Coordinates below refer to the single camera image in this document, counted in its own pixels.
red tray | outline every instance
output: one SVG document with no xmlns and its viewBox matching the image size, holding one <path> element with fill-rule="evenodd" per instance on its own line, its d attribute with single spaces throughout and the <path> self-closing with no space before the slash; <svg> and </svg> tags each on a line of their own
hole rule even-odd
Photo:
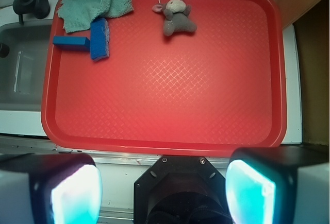
<svg viewBox="0 0 330 224">
<path fill-rule="evenodd" d="M 110 58 L 99 62 L 53 46 L 53 36 L 90 36 L 66 34 L 55 13 L 42 101 L 54 143 L 216 157 L 281 143 L 285 70 L 273 0 L 185 0 L 197 31 L 170 38 L 152 11 L 157 0 L 132 1 L 134 12 L 108 20 Z"/>
</svg>

blue sponge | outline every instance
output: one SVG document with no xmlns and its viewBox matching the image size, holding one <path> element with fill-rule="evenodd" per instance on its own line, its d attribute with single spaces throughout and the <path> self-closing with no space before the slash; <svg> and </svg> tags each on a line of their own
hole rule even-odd
<svg viewBox="0 0 330 224">
<path fill-rule="evenodd" d="M 54 36 L 53 44 L 62 50 L 89 51 L 90 41 L 86 37 Z"/>
<path fill-rule="evenodd" d="M 98 61 L 109 57 L 110 31 L 105 18 L 95 19 L 91 23 L 91 59 Z"/>
</svg>

tray rim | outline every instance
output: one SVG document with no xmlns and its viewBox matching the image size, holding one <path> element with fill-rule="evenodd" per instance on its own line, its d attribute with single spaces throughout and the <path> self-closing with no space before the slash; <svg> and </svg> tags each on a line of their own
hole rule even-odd
<svg viewBox="0 0 330 224">
<path fill-rule="evenodd" d="M 57 10 L 61 6 L 61 1 L 58 0 L 55 10 Z M 286 127 L 287 127 L 287 112 L 286 112 L 286 83 L 285 83 L 285 67 L 284 67 L 284 48 L 283 48 L 283 36 L 282 36 L 282 23 L 281 17 L 279 15 L 279 9 L 274 0 L 260 0 L 262 8 L 267 8 L 265 11 L 267 15 L 267 21 L 269 19 L 274 19 L 272 24 L 268 22 L 269 34 L 275 34 L 275 37 L 269 38 L 272 41 L 277 41 L 280 43 L 276 43 L 276 48 L 274 46 L 270 46 L 270 55 L 273 53 L 278 54 L 278 61 L 276 63 L 276 67 L 278 70 L 271 70 L 271 72 L 276 72 L 275 74 L 271 74 L 271 81 L 274 79 L 279 80 L 279 86 L 276 93 L 280 94 L 280 96 L 274 96 L 273 94 L 273 85 L 272 85 L 272 114 L 274 114 L 274 110 L 280 110 L 278 112 L 278 122 L 280 124 L 276 124 L 276 127 L 272 125 L 269 135 L 274 136 L 275 139 L 272 141 L 267 141 L 267 138 L 255 145 L 243 145 L 243 146 L 258 146 L 258 147 L 272 147 L 278 146 L 283 140 Z M 56 28 L 60 18 L 57 15 L 57 12 L 54 12 L 53 24 L 51 29 L 51 37 L 55 35 Z M 88 150 L 103 150 L 103 151 L 113 151 L 113 152 L 129 152 L 129 153 L 152 153 L 152 154 L 172 154 L 172 155 L 191 155 L 191 156 L 212 156 L 212 157 L 229 157 L 232 152 L 241 147 L 237 144 L 205 144 L 207 148 L 201 149 L 200 146 L 203 143 L 180 143 L 180 142 L 161 142 L 157 141 L 157 146 L 154 146 L 154 141 L 137 141 L 137 140 L 120 140 L 120 139 L 102 139 L 102 138 L 92 138 L 92 137 L 78 137 L 78 136 L 70 136 L 61 131 L 61 129 L 56 125 L 55 120 L 55 106 L 56 106 L 56 98 L 55 101 L 52 102 L 53 105 L 50 104 L 51 96 L 56 96 L 56 93 L 52 92 L 53 89 L 57 89 L 57 82 L 51 81 L 52 77 L 58 77 L 57 72 L 59 72 L 59 64 L 54 66 L 53 62 L 53 51 L 54 45 L 51 43 L 52 40 L 49 40 L 48 46 L 48 56 L 45 70 L 45 80 L 43 87 L 43 97 L 42 97 L 42 108 L 41 108 L 41 121 L 42 126 L 45 130 L 45 133 L 48 137 L 56 144 L 62 147 L 69 148 L 77 148 L 77 149 L 88 149 Z M 81 141 L 84 139 L 93 140 L 93 143 L 82 143 Z M 143 144 L 143 147 L 135 146 L 131 142 L 134 141 L 134 144 Z M 175 144 L 175 148 L 170 148 L 168 145 Z"/>
</svg>

textured tray surface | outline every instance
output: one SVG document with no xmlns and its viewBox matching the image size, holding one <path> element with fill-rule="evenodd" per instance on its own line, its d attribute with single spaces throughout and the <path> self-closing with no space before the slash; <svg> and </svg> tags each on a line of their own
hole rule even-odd
<svg viewBox="0 0 330 224">
<path fill-rule="evenodd" d="M 274 122 L 272 84 L 280 84 L 271 81 L 265 10 L 249 0 L 185 0 L 197 31 L 167 38 L 156 2 L 133 0 L 133 13 L 108 20 L 109 59 L 59 53 L 56 100 L 48 100 L 58 130 L 82 137 L 83 148 L 94 138 L 141 148 L 262 144 Z"/>
</svg>

stainless steel sink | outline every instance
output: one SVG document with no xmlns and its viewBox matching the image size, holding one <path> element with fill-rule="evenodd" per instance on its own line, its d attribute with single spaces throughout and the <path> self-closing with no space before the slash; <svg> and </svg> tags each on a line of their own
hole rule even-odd
<svg viewBox="0 0 330 224">
<path fill-rule="evenodd" d="M 0 27 L 0 42 L 10 49 L 0 58 L 0 110 L 41 110 L 51 25 L 38 20 Z"/>
</svg>

